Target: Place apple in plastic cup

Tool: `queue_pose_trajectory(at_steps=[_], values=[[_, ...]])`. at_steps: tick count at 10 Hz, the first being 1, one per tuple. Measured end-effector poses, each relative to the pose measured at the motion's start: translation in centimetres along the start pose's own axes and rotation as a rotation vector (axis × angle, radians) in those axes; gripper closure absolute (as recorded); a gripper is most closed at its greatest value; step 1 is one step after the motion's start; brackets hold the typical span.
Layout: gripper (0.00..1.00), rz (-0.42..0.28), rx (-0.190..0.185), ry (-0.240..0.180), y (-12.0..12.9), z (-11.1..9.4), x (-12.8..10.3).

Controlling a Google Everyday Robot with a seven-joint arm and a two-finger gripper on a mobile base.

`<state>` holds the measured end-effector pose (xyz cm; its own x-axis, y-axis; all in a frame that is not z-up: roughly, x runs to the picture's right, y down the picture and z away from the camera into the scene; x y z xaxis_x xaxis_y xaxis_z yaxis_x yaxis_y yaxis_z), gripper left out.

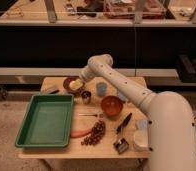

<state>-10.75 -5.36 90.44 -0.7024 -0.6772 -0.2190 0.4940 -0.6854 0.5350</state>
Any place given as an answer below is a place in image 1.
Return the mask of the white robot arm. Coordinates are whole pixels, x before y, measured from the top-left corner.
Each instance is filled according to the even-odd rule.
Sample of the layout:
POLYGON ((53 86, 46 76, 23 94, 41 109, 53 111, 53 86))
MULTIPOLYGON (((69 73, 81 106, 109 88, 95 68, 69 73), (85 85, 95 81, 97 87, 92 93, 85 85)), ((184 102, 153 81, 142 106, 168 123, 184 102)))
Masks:
POLYGON ((150 171, 196 171, 196 128, 189 102, 176 92, 155 93, 112 65, 109 54, 90 57, 71 88, 103 77, 148 117, 150 171))

